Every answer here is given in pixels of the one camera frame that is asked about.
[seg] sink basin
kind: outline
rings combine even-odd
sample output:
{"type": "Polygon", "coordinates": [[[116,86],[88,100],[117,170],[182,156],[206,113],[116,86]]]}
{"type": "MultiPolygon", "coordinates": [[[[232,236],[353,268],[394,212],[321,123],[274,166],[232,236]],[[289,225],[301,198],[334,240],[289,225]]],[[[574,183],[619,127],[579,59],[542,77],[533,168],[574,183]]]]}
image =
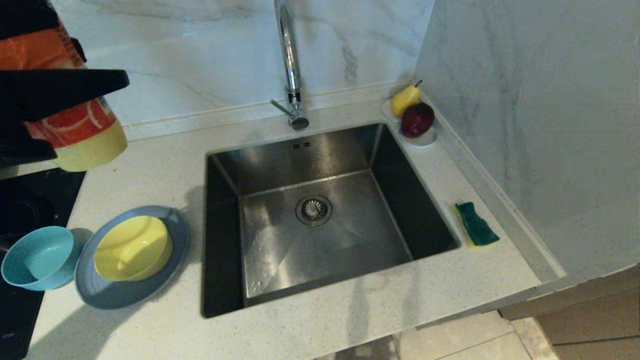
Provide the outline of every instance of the sink basin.
{"type": "Polygon", "coordinates": [[[203,315],[455,249],[384,124],[210,154],[203,315]]]}

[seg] countertop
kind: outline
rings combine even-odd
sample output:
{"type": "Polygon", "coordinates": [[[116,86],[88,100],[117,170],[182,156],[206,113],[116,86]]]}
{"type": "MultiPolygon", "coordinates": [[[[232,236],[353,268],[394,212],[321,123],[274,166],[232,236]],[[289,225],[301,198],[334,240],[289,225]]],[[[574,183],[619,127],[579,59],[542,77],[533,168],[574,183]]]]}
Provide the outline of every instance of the countertop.
{"type": "Polygon", "coordinates": [[[209,152],[380,122],[382,101],[137,140],[87,173],[68,223],[95,232],[117,214],[159,204],[182,211],[191,244],[178,274],[149,301],[93,309],[74,283],[47,291],[28,359],[305,359],[432,322],[539,285],[525,259],[438,143],[404,147],[454,237],[449,252],[205,319],[200,314],[205,157],[209,152]],[[501,240],[470,247],[454,204],[473,201],[501,240]]]}

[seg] apple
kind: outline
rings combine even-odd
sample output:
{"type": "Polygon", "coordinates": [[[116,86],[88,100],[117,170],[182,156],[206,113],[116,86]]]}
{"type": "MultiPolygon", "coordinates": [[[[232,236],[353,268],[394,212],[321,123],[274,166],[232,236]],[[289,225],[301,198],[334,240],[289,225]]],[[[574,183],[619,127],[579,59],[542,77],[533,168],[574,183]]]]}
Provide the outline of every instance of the apple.
{"type": "Polygon", "coordinates": [[[435,114],[429,105],[424,102],[411,105],[402,115],[400,131],[408,138],[416,138],[431,129],[434,119],[435,114]]]}

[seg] scrub pad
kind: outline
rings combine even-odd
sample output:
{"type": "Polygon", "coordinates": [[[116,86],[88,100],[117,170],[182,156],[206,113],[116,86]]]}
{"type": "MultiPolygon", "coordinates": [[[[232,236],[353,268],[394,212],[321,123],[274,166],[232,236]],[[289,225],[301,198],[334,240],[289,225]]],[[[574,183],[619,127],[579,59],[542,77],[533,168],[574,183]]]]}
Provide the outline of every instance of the scrub pad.
{"type": "Polygon", "coordinates": [[[500,238],[491,230],[489,225],[483,218],[478,216],[473,202],[464,204],[456,204],[456,208],[462,216],[462,223],[471,237],[471,241],[477,246],[489,245],[500,240],[500,238]]]}

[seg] orange label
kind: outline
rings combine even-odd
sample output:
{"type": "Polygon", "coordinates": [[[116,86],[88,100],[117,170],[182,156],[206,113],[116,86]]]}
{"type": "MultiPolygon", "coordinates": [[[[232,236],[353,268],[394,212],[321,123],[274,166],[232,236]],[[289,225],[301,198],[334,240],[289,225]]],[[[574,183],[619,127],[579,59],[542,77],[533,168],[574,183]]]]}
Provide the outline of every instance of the orange label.
{"type": "Polygon", "coordinates": [[[83,65],[62,24],[0,40],[0,70],[76,69],[83,65]]]}
{"type": "Polygon", "coordinates": [[[116,117],[104,98],[85,102],[46,119],[25,122],[33,138],[47,140],[54,149],[81,142],[106,130],[116,117]]]}

